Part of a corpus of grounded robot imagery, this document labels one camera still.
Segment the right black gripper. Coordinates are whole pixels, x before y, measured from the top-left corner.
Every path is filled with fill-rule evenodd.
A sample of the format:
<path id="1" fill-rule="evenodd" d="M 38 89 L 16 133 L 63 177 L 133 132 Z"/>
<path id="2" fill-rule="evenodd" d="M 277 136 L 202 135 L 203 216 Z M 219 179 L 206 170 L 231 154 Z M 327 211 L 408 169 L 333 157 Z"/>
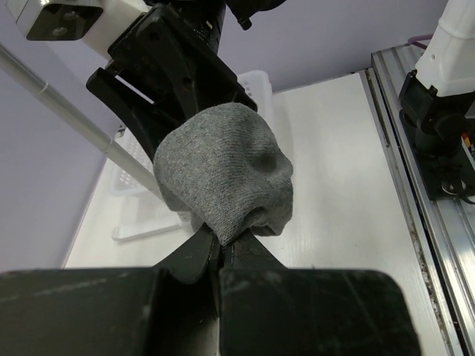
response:
<path id="1" fill-rule="evenodd" d="M 228 102 L 256 111 L 257 104 L 217 55 L 225 11 L 224 1 L 157 1 L 110 45 L 108 55 L 123 79 L 176 119 Z M 153 159 L 171 132 L 171 120 L 103 68 L 86 88 Z"/>

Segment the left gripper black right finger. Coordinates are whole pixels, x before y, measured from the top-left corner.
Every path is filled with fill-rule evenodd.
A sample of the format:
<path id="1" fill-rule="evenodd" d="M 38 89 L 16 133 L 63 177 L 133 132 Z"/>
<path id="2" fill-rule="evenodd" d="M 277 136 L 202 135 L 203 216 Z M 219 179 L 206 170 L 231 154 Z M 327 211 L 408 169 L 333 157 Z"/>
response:
<path id="1" fill-rule="evenodd" d="M 367 269 L 287 268 L 249 231 L 223 251 L 222 355 L 420 355 L 398 283 Z"/>

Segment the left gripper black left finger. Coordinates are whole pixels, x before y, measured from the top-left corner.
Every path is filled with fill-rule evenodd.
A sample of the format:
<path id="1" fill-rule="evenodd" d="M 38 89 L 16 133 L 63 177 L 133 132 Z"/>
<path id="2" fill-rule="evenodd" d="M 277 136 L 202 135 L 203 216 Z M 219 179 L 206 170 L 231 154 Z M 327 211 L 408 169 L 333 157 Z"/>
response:
<path id="1" fill-rule="evenodd" d="M 152 267 L 5 272 L 1 353 L 216 355 L 218 252 L 202 228 Z"/>

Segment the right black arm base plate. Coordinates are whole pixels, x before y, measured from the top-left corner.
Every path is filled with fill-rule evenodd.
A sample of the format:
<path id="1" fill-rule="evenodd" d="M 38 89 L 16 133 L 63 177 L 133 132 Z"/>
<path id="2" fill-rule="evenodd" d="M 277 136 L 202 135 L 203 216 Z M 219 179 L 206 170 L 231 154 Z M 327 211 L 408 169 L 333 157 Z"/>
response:
<path id="1" fill-rule="evenodd" d="M 474 160 L 464 140 L 460 139 L 448 155 L 429 154 L 420 145 L 431 145 L 434 137 L 422 133 L 403 111 L 399 118 L 428 198 L 457 197 L 474 203 Z"/>

